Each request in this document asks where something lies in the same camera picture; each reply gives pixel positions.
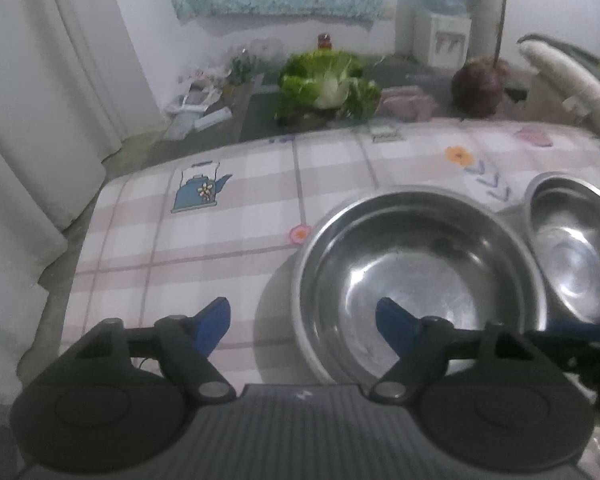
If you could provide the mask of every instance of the white box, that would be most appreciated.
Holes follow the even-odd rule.
[[[444,16],[418,9],[413,55],[422,65],[459,69],[466,61],[470,34],[471,18],[467,14]]]

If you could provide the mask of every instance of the plaid tablecloth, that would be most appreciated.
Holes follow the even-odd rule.
[[[151,326],[225,296],[231,328],[210,360],[238,391],[245,383],[314,382],[295,345],[289,289],[299,244],[327,211],[396,184],[442,186],[500,210],[521,202],[545,171],[600,188],[600,140],[549,124],[405,124],[391,142],[374,142],[367,129],[317,132],[121,177],[98,198],[61,351],[103,318]]]

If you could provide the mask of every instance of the green leafy vegetable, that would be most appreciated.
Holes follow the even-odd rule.
[[[341,50],[315,50],[291,56],[278,84],[282,99],[277,116],[311,108],[342,110],[356,118],[373,115],[380,100],[380,89],[361,78],[362,63]]]

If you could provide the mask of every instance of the metal bowl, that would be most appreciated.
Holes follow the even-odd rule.
[[[552,303],[600,323],[600,190],[566,174],[541,174],[526,190],[523,214]]]
[[[299,253],[292,317],[324,382],[371,385],[397,360],[376,329],[376,303],[457,328],[488,321],[543,330],[542,275],[521,239],[483,206],[444,189],[378,190],[316,226]]]

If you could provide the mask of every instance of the table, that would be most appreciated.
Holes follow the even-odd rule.
[[[550,124],[404,124],[264,139],[172,160],[110,182],[98,198],[68,301],[61,351],[106,317],[151,326],[218,296],[229,332],[210,361],[246,383],[312,383],[294,341],[294,257],[313,225],[364,190],[442,186],[495,211],[528,183],[565,171],[600,188],[600,140]],[[155,369],[155,363],[143,368]]]

